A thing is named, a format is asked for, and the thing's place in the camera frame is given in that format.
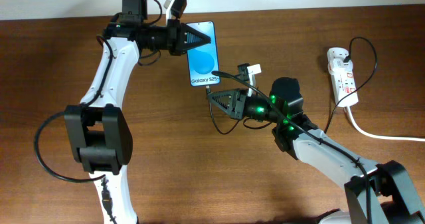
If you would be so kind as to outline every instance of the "robotic arm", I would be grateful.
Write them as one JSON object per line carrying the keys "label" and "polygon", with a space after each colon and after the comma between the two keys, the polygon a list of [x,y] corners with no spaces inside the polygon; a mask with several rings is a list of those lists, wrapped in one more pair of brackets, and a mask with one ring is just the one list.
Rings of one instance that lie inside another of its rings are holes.
{"label": "robotic arm", "polygon": [[[238,66],[239,74],[236,76],[223,72],[213,74],[232,78],[254,90],[255,87],[246,83],[252,83],[252,69],[249,64],[242,64]],[[257,95],[250,95],[250,90],[234,89],[211,93],[207,89],[207,98],[232,119],[241,120],[247,117],[276,123],[272,133],[281,151],[310,164],[345,190],[349,213],[327,213],[316,220],[316,223],[424,222],[424,206],[404,167],[396,161],[379,164],[368,160],[326,136],[303,114],[303,98],[296,79],[283,77],[275,80],[270,97],[259,90]],[[377,195],[392,196],[392,202],[381,205]]]}
{"label": "robotic arm", "polygon": [[[127,181],[133,140],[122,114],[122,102],[141,51],[168,50],[171,55],[182,55],[211,41],[210,37],[180,23],[186,0],[168,4],[165,27],[144,23],[147,0],[122,0],[122,3],[122,13],[111,20],[99,37],[104,42],[103,56],[92,85],[80,105],[68,106],[64,115],[75,161],[82,164],[91,178],[104,175],[94,184],[104,207],[105,224],[138,223]],[[103,131],[91,130],[99,123]]]}

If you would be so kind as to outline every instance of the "blue smartphone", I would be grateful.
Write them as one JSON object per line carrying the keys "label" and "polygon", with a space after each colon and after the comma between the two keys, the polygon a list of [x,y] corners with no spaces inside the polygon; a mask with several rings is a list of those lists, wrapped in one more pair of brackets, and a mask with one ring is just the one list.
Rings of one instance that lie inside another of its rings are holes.
{"label": "blue smartphone", "polygon": [[212,71],[218,70],[214,23],[205,21],[187,25],[211,38],[211,43],[187,51],[191,85],[204,86],[220,83],[220,77],[211,74]]}

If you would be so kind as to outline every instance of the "wooden surface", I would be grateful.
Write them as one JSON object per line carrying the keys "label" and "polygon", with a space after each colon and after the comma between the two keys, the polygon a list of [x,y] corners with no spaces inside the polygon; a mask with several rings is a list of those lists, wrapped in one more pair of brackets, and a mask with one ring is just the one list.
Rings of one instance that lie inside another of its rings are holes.
{"label": "wooden surface", "polygon": [[[281,76],[297,78],[304,111],[324,128],[334,105],[326,51],[369,38],[379,69],[359,93],[357,123],[374,134],[422,136],[425,128],[425,6],[296,9],[184,15],[183,22],[212,20],[220,69],[260,63],[268,93]],[[98,67],[94,36],[108,17],[0,22],[0,223],[101,223],[93,184],[49,176],[33,151],[41,122],[77,104]],[[353,48],[355,78],[373,69],[370,48]],[[223,80],[213,90],[240,87]],[[223,129],[234,120],[215,110]],[[309,165],[281,153],[270,133],[239,125],[221,136],[211,123],[205,91],[189,84],[187,58],[163,53],[136,67],[124,100],[133,135],[128,169],[131,202],[150,223],[255,223],[313,216],[347,208],[345,194]],[[407,170],[425,200],[425,144],[375,140],[358,133],[338,110],[328,133],[354,152]],[[86,177],[71,155],[63,120],[41,138],[46,163],[57,172]]]}

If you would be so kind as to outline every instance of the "phone screen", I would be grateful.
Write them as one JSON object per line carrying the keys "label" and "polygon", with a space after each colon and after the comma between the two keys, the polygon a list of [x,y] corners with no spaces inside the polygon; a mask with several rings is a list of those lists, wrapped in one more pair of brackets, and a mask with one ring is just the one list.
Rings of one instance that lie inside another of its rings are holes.
{"label": "phone screen", "polygon": [[211,38],[211,43],[187,51],[191,85],[203,86],[220,83],[220,77],[211,74],[212,71],[218,70],[214,23],[205,21],[187,25]]}

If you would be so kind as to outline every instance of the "power strip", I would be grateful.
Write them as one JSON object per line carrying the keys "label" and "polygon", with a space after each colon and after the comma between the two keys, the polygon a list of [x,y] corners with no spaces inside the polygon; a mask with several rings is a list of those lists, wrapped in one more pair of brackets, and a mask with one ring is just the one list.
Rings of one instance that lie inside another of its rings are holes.
{"label": "power strip", "polygon": [[[343,99],[346,95],[356,90],[353,75],[353,61],[344,62],[344,58],[348,56],[348,51],[343,48],[330,48],[327,51],[328,65],[327,69],[331,74],[333,94],[335,103]],[[359,102],[357,93],[346,97],[338,107],[352,106]]]}

